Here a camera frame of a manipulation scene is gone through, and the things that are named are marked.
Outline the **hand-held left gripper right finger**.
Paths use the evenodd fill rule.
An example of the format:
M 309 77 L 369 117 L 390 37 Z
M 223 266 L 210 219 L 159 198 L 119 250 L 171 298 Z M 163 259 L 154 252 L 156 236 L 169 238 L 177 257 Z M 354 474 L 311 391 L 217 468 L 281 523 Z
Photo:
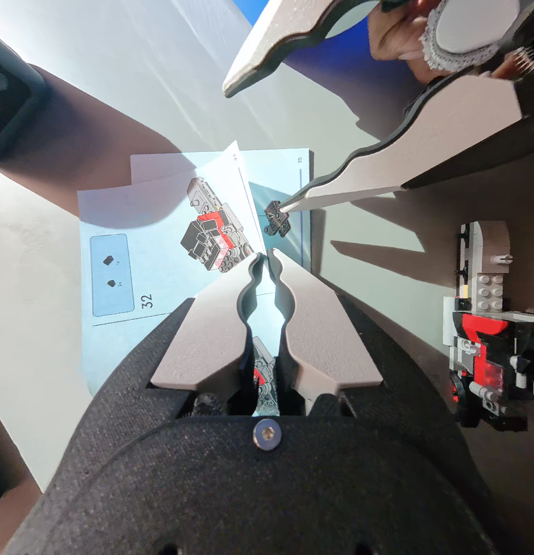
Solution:
M 320 395 L 380 385 L 382 375 L 334 290 L 279 249 L 269 250 L 268 261 L 290 363 L 279 375 L 282 390 L 295 390 L 309 414 Z

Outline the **toy brick truck model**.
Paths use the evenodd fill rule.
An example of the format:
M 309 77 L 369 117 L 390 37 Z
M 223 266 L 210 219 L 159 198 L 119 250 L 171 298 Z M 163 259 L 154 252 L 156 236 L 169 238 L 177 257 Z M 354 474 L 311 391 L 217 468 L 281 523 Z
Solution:
M 505 276 L 513 262 L 504 221 L 473 221 L 457 235 L 456 291 L 444 297 L 454 416 L 499 432 L 526 432 L 534 401 L 534 314 L 510 310 Z

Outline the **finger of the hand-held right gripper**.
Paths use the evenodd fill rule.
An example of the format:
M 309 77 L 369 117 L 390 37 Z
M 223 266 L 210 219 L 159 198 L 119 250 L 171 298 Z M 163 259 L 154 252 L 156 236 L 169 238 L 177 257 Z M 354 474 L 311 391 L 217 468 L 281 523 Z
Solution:
M 268 1 L 222 84 L 232 98 L 274 73 L 297 49 L 322 42 L 348 12 L 369 1 Z
M 521 119 L 514 81 L 450 76 L 424 93 L 386 140 L 355 150 L 279 209 L 305 212 L 404 190 L 413 179 Z

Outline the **light blue instruction booklet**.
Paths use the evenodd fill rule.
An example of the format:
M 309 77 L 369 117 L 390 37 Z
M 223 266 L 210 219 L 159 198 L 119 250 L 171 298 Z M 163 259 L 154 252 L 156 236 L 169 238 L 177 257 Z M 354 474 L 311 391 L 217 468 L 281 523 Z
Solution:
M 311 270 L 310 212 L 265 212 L 312 177 L 306 148 L 133 155 L 132 184 L 78 192 L 81 369 L 95 396 L 184 300 L 275 248 Z

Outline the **person's right hand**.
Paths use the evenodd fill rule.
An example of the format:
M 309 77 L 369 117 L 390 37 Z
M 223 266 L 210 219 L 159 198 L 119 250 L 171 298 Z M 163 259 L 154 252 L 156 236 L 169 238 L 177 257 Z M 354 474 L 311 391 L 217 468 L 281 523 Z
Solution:
M 427 85 L 430 81 L 450 74 L 431 69 L 424 59 L 423 35 L 428 15 L 440 1 L 406 1 L 390 11 L 383 11 L 380 1 L 368 15 L 369 46 L 376 60 L 404 60 L 414 77 Z

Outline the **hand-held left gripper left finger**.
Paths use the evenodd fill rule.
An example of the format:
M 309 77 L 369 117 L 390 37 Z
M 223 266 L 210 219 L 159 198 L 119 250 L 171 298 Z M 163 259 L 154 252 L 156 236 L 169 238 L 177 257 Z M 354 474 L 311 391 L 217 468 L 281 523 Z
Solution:
M 252 254 L 194 298 L 152 376 L 154 386 L 213 393 L 227 402 L 239 394 L 257 404 L 250 315 L 257 308 L 264 255 Z

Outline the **blue plastic bin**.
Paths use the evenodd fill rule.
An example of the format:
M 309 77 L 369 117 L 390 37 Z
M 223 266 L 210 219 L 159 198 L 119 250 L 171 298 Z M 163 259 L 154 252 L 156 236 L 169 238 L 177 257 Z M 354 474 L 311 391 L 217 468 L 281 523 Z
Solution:
M 252 27 L 267 3 L 235 1 Z M 369 1 L 357 6 L 339 20 L 322 42 L 297 49 L 280 66 L 285 64 L 326 88 L 330 88 L 333 80 L 346 80 L 349 74 L 353 77 L 376 74 L 373 69 L 376 62 L 369 53 L 367 17 L 377 3 Z

